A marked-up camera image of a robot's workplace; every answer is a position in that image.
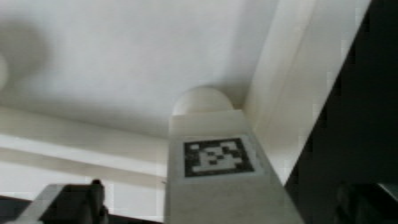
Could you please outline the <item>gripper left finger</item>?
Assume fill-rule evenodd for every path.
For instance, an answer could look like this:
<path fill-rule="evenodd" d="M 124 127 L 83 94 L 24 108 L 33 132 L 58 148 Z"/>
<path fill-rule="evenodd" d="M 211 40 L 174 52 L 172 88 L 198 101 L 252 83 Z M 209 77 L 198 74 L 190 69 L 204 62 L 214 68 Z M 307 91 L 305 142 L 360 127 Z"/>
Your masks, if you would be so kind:
<path fill-rule="evenodd" d="M 49 184 L 10 224 L 108 224 L 101 181 Z"/>

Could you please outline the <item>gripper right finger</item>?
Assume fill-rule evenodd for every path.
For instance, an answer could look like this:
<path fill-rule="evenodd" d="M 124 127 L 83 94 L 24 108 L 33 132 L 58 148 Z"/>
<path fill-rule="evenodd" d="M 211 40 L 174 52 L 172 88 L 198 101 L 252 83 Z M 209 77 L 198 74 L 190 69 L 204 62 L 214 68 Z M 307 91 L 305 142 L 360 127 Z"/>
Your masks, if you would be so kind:
<path fill-rule="evenodd" d="M 333 224 L 398 224 L 398 184 L 342 183 Z"/>

